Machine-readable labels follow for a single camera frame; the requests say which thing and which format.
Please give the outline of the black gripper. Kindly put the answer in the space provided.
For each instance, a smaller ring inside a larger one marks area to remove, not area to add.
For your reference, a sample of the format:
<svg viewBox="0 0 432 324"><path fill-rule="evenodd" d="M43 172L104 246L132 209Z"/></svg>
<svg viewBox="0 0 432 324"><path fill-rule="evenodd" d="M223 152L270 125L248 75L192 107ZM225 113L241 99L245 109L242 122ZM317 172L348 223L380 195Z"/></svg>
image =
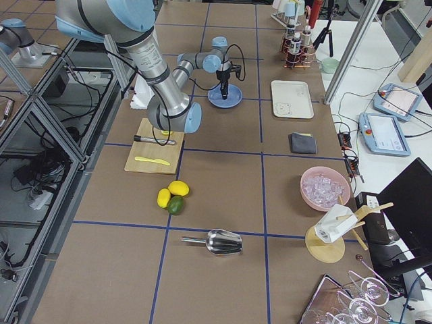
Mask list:
<svg viewBox="0 0 432 324"><path fill-rule="evenodd" d="M230 79L230 70L223 70L223 71L216 71L216 76L218 81L220 82L220 92L221 92L221 98L227 99L227 96L229 94L229 79Z"/></svg>

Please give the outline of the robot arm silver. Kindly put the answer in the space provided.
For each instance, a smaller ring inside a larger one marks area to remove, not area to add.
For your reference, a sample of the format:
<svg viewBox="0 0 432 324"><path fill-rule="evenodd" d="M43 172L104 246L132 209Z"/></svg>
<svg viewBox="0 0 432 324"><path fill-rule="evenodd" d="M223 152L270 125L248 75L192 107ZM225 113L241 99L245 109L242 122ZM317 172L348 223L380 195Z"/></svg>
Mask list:
<svg viewBox="0 0 432 324"><path fill-rule="evenodd" d="M154 93L147 115L155 128L183 133L199 129L201 106L182 87L194 70L215 73L228 66L225 37L214 38L208 52L180 55L178 66L170 70L155 38L153 1L57 1L55 18L59 31L70 37L103 43L109 35L128 52Z"/></svg>
<svg viewBox="0 0 432 324"><path fill-rule="evenodd" d="M18 18L1 21L1 49L6 55L17 53L11 61L18 68L43 68L50 56L44 55L46 46L37 43L26 24Z"/></svg>

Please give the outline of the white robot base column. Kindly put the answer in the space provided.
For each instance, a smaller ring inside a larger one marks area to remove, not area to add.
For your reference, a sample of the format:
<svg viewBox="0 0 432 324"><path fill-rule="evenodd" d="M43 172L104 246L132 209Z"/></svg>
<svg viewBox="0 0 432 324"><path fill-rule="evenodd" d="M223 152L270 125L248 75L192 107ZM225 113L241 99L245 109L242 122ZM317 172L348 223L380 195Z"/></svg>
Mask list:
<svg viewBox="0 0 432 324"><path fill-rule="evenodd" d="M154 97L154 92L142 76L136 77L133 91L130 108L135 110L147 109L150 100Z"/></svg>

